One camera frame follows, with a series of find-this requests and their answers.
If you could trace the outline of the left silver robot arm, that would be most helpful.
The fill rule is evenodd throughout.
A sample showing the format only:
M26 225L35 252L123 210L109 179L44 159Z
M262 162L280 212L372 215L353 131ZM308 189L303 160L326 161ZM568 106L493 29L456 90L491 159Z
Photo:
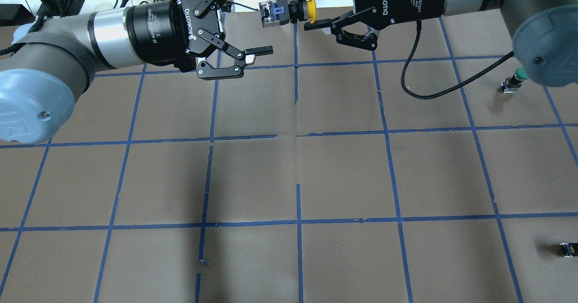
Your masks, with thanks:
M34 145L58 132L97 72L173 65L200 79L237 79L271 46L240 50L225 41L227 0L163 0L38 19L1 61L0 136Z

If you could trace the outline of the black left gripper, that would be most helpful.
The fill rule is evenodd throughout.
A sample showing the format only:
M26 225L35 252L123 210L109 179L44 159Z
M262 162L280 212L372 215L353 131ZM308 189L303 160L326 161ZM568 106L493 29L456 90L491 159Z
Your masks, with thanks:
M197 36L203 29L209 36L225 39L222 13L218 7L227 0L166 0L134 5L126 11L130 43L140 60L157 66L175 65L182 72L196 68L196 57L209 57L215 46ZM204 80L239 79L244 68L257 56L273 54L272 46L249 48L236 56L227 68L215 68L197 60L196 76Z

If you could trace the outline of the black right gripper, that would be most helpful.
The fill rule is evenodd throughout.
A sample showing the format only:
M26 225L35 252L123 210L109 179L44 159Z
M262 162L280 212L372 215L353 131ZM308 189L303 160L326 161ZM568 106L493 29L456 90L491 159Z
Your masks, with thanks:
M341 45L374 51L378 45L378 33L374 29L358 35L345 27L362 22L371 28L386 28L396 23L438 18L444 3L445 0L354 0L354 11L334 19L308 22L303 27L305 31L328 29Z

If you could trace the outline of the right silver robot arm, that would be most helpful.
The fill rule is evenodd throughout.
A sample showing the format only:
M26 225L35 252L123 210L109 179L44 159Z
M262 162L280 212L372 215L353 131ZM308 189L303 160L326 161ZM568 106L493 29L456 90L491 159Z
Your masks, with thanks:
M306 23L324 29L339 44L365 50L378 32L396 23L499 9L513 54L533 82L564 87L578 80L578 0L353 0L352 11Z

